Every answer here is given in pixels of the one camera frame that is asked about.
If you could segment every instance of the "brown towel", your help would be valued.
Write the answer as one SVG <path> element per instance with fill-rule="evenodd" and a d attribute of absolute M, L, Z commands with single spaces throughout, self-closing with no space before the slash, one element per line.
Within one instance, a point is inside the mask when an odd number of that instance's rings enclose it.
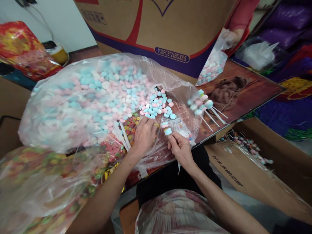
<path fill-rule="evenodd" d="M 231 109 L 236 104 L 240 90 L 246 87 L 250 80 L 240 76 L 230 80 L 224 79 L 215 86 L 214 91 L 208 93 L 208 97 L 219 111 Z"/>

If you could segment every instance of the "hand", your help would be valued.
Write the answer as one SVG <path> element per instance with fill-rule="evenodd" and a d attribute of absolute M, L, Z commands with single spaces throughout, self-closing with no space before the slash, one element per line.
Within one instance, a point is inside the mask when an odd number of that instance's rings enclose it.
<path fill-rule="evenodd" d="M 189 140 L 174 132 L 168 135 L 168 149 L 172 151 L 181 166 L 187 170 L 196 165 L 191 153 L 191 145 Z"/>
<path fill-rule="evenodd" d="M 130 150 L 134 152 L 137 159 L 140 160 L 149 151 L 155 140 L 155 133 L 157 126 L 155 126 L 155 119 L 143 117 L 137 127 L 134 145 Z"/>

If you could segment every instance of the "colorful candy packaging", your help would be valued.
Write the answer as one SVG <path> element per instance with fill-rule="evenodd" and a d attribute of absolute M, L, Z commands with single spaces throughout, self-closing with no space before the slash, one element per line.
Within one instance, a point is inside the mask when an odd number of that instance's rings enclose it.
<path fill-rule="evenodd" d="M 233 38 L 227 36 L 228 32 L 229 30 L 225 30 L 219 35 L 195 86 L 204 85 L 217 78 L 223 72 L 228 57 L 222 50 L 231 48 L 233 44 Z"/>
<path fill-rule="evenodd" d="M 68 157 L 27 147 L 8 153 L 0 164 L 1 233 L 65 233 L 104 181 L 111 145 L 124 154 L 112 137 Z"/>
<path fill-rule="evenodd" d="M 13 65 L 33 81 L 62 69 L 24 22 L 0 24 L 0 61 Z"/>
<path fill-rule="evenodd" d="M 196 88 L 151 59 L 114 54 L 71 64 L 39 81 L 21 120 L 20 139 L 26 146 L 57 153 L 68 153 L 77 147 L 97 148 L 108 134 L 116 135 L 114 122 L 120 120 L 125 126 L 130 125 L 134 113 L 149 103 L 156 87 L 166 91 L 175 103 L 172 111 L 179 117 L 177 121 L 183 119 L 195 138 L 201 117 L 192 114 L 187 100 L 197 95 Z M 157 116 L 155 121 L 160 123 L 160 118 Z M 167 142 L 158 134 L 147 155 L 165 148 Z M 153 167 L 166 164 L 169 153 L 142 163 L 145 167 L 149 163 Z"/>

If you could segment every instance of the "pants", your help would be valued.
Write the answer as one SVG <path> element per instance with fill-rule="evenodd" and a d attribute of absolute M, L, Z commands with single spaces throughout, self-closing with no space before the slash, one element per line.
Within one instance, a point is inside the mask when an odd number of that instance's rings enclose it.
<path fill-rule="evenodd" d="M 200 145 L 193 149 L 192 155 L 195 163 L 205 175 L 222 189 L 221 180 L 212 171 L 212 168 L 209 165 L 209 157 L 204 146 Z M 174 161 L 139 183 L 136 187 L 136 197 L 139 201 L 139 207 L 141 208 L 141 206 L 150 199 L 173 189 L 192 190 L 204 196 L 194 179 L 182 166 L 179 175 L 178 171 L 178 162 Z"/>

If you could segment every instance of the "wooden table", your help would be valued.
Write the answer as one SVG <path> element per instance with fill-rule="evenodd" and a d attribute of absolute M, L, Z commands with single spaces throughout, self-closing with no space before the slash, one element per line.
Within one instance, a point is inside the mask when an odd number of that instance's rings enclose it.
<path fill-rule="evenodd" d="M 75 51 L 70 53 L 71 59 L 70 63 L 80 61 L 82 59 L 88 59 L 92 57 L 101 56 L 102 53 L 97 46 L 92 46 L 86 49 L 82 49 L 79 51 Z M 280 93 L 284 91 L 284 88 L 277 83 L 233 62 L 228 60 L 224 67 L 224 71 L 220 74 L 215 80 L 197 87 L 197 89 L 202 89 L 205 94 L 212 91 L 216 84 L 220 83 L 223 79 L 229 79 L 234 76 L 242 76 L 245 78 L 251 78 L 251 81 L 248 85 L 240 91 L 238 100 L 235 106 L 225 112 L 223 112 L 228 119 L 223 118 L 227 124 L 230 124 L 244 115 L 248 114 L 249 112 L 253 111 L 254 109 L 260 107 L 264 103 L 268 102 L 269 100 L 273 99 Z M 205 123 L 202 123 L 200 126 L 200 130 L 198 136 L 196 138 L 196 146 L 200 145 L 201 143 L 205 142 L 209 138 L 213 137 L 218 131 L 225 128 L 227 125 L 222 124 L 217 118 L 215 120 L 220 125 L 218 127 L 214 122 L 207 117 L 204 116 L 206 122 L 210 125 L 213 129 L 213 132 L 210 131 L 208 126 Z M 148 169 L 148 175 L 155 173 L 157 170 L 161 170 L 164 166 Z M 133 171 L 130 173 L 127 181 L 126 181 L 126 188 L 129 189 L 136 185 L 141 180 L 141 175 L 138 171 Z"/>

